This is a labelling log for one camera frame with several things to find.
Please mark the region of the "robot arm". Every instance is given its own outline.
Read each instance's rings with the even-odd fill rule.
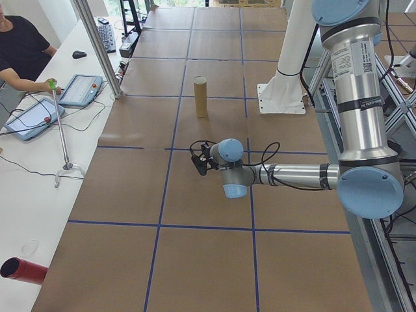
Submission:
[[[376,72],[380,8],[379,0],[313,0],[322,45],[331,53],[344,145],[339,165],[243,165],[241,143],[223,140],[204,155],[221,171],[227,197],[243,196],[259,183],[337,188],[343,207],[363,218],[385,218],[401,206],[404,182],[398,155],[387,145]],[[197,156],[193,160],[197,165]]]
[[[253,184],[285,185],[301,190],[331,190],[337,188],[339,166],[337,164],[243,164],[243,146],[240,141],[228,138],[209,146],[201,145],[202,154],[192,161],[201,175],[210,166],[220,170],[227,198],[239,198],[247,194]]]

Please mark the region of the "person's arm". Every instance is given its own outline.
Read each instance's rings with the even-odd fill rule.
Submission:
[[[28,79],[20,79],[19,75],[12,68],[0,71],[0,78],[18,91],[41,91],[52,94],[52,89],[48,83],[49,79],[42,83],[36,83]],[[60,91],[61,89],[58,87],[57,94],[60,94]]]
[[[52,57],[53,55],[55,55],[55,53],[58,50],[56,48],[54,48],[52,45],[50,45],[49,47],[47,47],[46,50],[44,50],[44,53],[48,54],[50,57]]]

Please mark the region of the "white pole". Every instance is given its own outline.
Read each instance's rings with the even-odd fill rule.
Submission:
[[[299,75],[316,22],[311,0],[294,0],[281,50],[278,70],[268,84],[258,84],[263,114],[305,114]]]

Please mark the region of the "label sticker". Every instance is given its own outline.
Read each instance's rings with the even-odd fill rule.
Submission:
[[[369,40],[351,44],[352,60],[354,63],[354,75],[375,74],[376,60],[374,46]]]
[[[331,55],[332,72],[335,80],[343,75],[350,75],[353,71],[352,56],[350,47],[344,47]]]
[[[367,99],[359,100],[361,111],[372,109],[373,107],[383,106],[384,101],[381,96],[368,97]]]

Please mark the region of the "black shirt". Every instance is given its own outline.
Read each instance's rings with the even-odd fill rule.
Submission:
[[[21,16],[6,16],[13,29],[0,32],[0,71],[13,68],[19,77],[35,81],[51,57],[50,44],[36,27]]]

